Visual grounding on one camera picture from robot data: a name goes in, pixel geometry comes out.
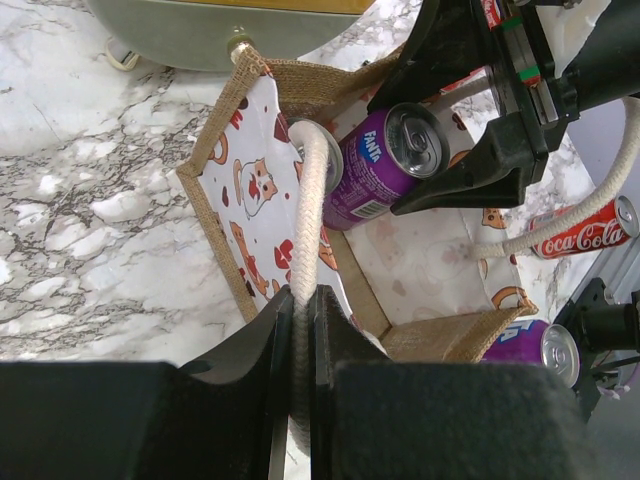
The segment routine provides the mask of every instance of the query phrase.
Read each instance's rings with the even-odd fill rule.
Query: marble table
[[[406,39],[419,3],[378,0],[305,59],[345,69],[376,60]],[[0,1],[0,360],[181,364],[243,325],[175,175],[226,77],[145,60],[116,71],[107,36],[82,0]],[[476,139],[495,115],[488,95],[458,111]],[[507,214],[510,232],[591,188],[566,139]],[[521,257],[542,316],[553,318],[593,260]],[[289,455],[289,473],[303,472]]]

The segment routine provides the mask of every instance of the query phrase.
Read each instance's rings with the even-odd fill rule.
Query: red soda can
[[[573,207],[565,207],[553,212],[533,217],[529,231],[540,228]],[[627,197],[619,196],[611,200],[602,210],[560,233],[532,247],[540,258],[557,258],[575,253],[590,252],[622,245],[640,233],[638,215]]]

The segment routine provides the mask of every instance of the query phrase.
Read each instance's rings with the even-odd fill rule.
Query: coca-cola logo
[[[624,231],[616,220],[591,223],[585,225],[578,235],[560,235],[547,240],[542,244],[542,254],[545,257],[556,257],[559,254],[596,250],[617,245],[623,237]]]

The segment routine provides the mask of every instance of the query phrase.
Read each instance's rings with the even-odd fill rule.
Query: soda can
[[[580,373],[576,342],[562,325],[544,320],[517,320],[502,332],[482,359],[493,363],[532,363],[557,373],[573,387]]]
[[[540,228],[571,208],[573,207],[565,207],[533,217],[529,222],[529,230]],[[636,210],[631,201],[621,195],[595,215],[566,232],[534,245],[532,249],[540,258],[564,257],[622,245],[639,233]]]
[[[318,128],[318,130],[322,132],[322,134],[327,139],[327,142],[329,143],[329,166],[327,168],[327,181],[326,181],[327,183],[325,185],[325,190],[324,190],[324,194],[325,196],[327,196],[336,189],[336,187],[340,183],[340,180],[342,179],[342,172],[344,171],[344,161],[342,160],[342,151],[340,150],[340,147],[338,146],[338,142],[336,142],[336,139],[333,138],[333,135],[331,135],[331,133],[329,133],[329,131],[319,123],[316,123],[313,120],[308,120],[306,118],[301,118],[301,117],[291,117],[287,121],[289,123],[289,127],[291,127],[291,125],[293,125],[294,123],[300,120],[313,123],[313,125],[315,125]],[[304,147],[298,148],[298,155],[300,155],[300,158],[304,163]],[[300,172],[302,172],[302,169],[300,169],[298,173],[298,177],[300,176]]]
[[[449,160],[440,123],[414,103],[372,113],[339,145],[344,173],[323,209],[324,224],[333,230],[349,230],[382,215]]]

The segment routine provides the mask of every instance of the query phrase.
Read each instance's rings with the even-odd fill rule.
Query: can pull tab
[[[425,122],[419,118],[403,116],[402,132],[407,146],[414,152],[424,153],[429,148],[429,136],[425,129]]]

